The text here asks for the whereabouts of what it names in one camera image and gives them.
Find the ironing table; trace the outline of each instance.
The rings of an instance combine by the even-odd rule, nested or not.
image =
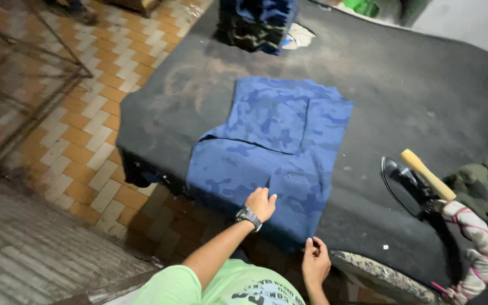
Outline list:
[[[121,103],[117,146],[128,181],[140,186],[141,173],[150,172],[182,191],[193,145],[227,120],[237,78],[335,86],[355,105],[316,236],[333,262],[359,254],[425,286],[450,286],[461,274],[449,268],[444,242],[391,197],[380,162],[388,156],[402,163],[399,154],[409,148],[443,177],[488,156],[488,52],[309,1],[299,9],[297,22],[317,37],[279,56],[227,45],[216,35],[217,4],[205,12],[143,88]],[[450,230],[463,255],[470,245],[456,227]],[[478,298],[488,298],[488,290]]]

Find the wristwatch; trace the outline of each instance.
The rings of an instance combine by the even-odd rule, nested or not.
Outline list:
[[[263,225],[261,223],[261,220],[257,218],[255,213],[249,207],[245,207],[241,209],[238,213],[236,213],[236,221],[242,221],[242,220],[251,221],[251,223],[255,226],[255,230],[253,231],[254,233],[257,233],[259,229],[261,229],[261,226]]]

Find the stack of folded clothes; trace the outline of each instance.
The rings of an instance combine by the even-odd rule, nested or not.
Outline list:
[[[296,16],[296,0],[221,0],[218,29],[239,48],[278,55]]]

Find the person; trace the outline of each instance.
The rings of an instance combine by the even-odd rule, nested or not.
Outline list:
[[[54,15],[70,17],[85,25],[94,25],[99,21],[97,13],[88,10],[80,0],[67,0],[67,2],[68,5],[64,5],[58,0],[44,0]]]
[[[267,188],[256,189],[237,214],[238,222],[195,250],[181,265],[155,274],[132,304],[305,304],[295,287],[280,274],[229,258],[249,233],[271,217],[275,202],[276,195],[269,199]],[[329,304],[322,283],[330,268],[327,246],[317,237],[308,238],[302,275],[313,305]]]

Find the white wall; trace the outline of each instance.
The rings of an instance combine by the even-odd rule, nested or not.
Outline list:
[[[411,27],[488,51],[488,0],[432,0]]]

